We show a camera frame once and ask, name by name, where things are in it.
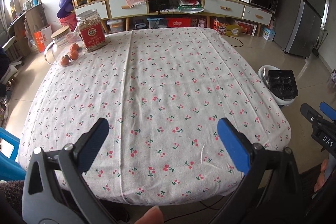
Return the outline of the right hand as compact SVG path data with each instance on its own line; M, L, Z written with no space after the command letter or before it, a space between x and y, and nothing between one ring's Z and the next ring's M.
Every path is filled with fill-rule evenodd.
M314 192L318 192L323 185L326 182L326 174L327 171L329 170L329 159L324 159L322 164L321 164L321 168L320 168L320 174L317 178L317 182L314 185Z

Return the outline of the left hand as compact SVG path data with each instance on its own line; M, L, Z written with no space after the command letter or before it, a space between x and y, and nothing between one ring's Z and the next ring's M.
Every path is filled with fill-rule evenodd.
M159 206L150 208L141 218L135 221L135 224L163 224L163 213Z

